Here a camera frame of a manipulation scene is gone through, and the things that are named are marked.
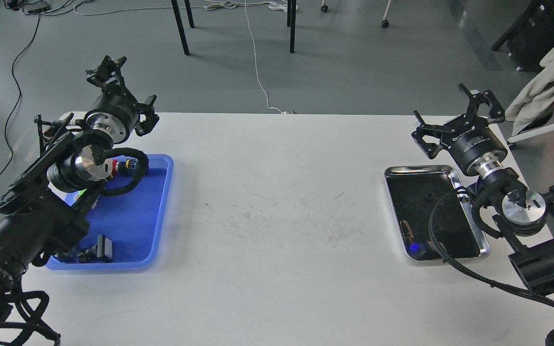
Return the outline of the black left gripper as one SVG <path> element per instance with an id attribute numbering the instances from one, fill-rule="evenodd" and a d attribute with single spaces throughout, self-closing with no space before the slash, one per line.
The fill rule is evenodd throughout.
<path id="1" fill-rule="evenodd" d="M 144 103 L 125 98 L 130 97 L 121 74 L 126 61 L 126 56 L 112 59 L 105 55 L 97 68 L 86 70 L 86 81 L 97 86 L 101 95 L 84 116 L 84 121 L 91 129 L 106 132 L 114 144 L 128 140 L 134 129 L 138 136 L 148 135 L 160 120 L 154 109 L 155 94 L 148 96 Z"/>

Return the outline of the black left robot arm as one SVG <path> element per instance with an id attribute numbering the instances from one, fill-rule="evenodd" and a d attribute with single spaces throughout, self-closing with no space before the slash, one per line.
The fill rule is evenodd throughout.
<path id="1" fill-rule="evenodd" d="M 42 319 L 48 294 L 25 292 L 22 276 L 29 265 L 42 267 L 75 249 L 88 234 L 94 202 L 129 193 L 147 174 L 147 155 L 120 144 L 132 132 L 144 136 L 154 129 L 156 96 L 145 102 L 133 96 L 121 73 L 125 62 L 105 56 L 86 71 L 101 94 L 81 120 L 69 115 L 43 131 L 36 118 L 40 156 L 0 197 L 0 329 L 20 330 L 11 346 L 22 346 L 33 333 L 59 346 L 59 333 Z"/>

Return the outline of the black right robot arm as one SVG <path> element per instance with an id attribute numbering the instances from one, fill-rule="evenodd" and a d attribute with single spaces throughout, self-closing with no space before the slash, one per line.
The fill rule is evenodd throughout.
<path id="1" fill-rule="evenodd" d="M 446 193 L 429 217 L 429 237 L 442 260 L 453 268 L 506 293 L 554 308 L 554 185 L 545 194 L 530 190 L 516 171 L 502 165 L 508 150 L 490 124 L 505 120 L 505 112 L 490 90 L 460 91 L 469 103 L 466 112 L 443 125 L 427 124 L 418 111 L 413 139 L 429 159 L 446 150 L 466 176 L 477 176 L 469 187 Z M 514 250 L 509 260 L 525 288 L 503 284 L 459 263 L 437 239 L 435 216 L 445 200 L 464 195 L 471 201 L 474 223 L 493 238 L 504 238 Z M 545 338 L 554 346 L 554 329 Z"/>

